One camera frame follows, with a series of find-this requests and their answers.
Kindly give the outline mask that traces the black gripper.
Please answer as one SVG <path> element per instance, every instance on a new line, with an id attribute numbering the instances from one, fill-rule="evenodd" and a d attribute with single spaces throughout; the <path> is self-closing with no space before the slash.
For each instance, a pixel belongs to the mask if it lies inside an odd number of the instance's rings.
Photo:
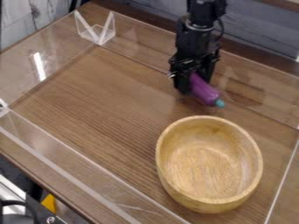
<path id="1" fill-rule="evenodd" d="M 170 58 L 170 76 L 174 87 L 183 94 L 191 92 L 191 74 L 185 73 L 193 70 L 201 73 L 203 80 L 210 83 L 217 62 L 221 59 L 221 38 L 213 36 L 215 23 L 223 26 L 222 19 L 215 17 L 210 24 L 195 24 L 189 16 L 178 20 L 175 47 L 177 53 Z"/>

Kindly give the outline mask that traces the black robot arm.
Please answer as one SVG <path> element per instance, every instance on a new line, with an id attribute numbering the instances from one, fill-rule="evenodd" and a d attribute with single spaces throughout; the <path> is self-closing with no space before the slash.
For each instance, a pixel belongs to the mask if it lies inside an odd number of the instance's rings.
<path id="1" fill-rule="evenodd" d="M 177 52 L 169 60 L 174 87 L 182 94 L 193 91 L 193 73 L 211 82 L 221 60 L 226 12 L 227 0 L 187 0 L 187 14 L 177 23 Z"/>

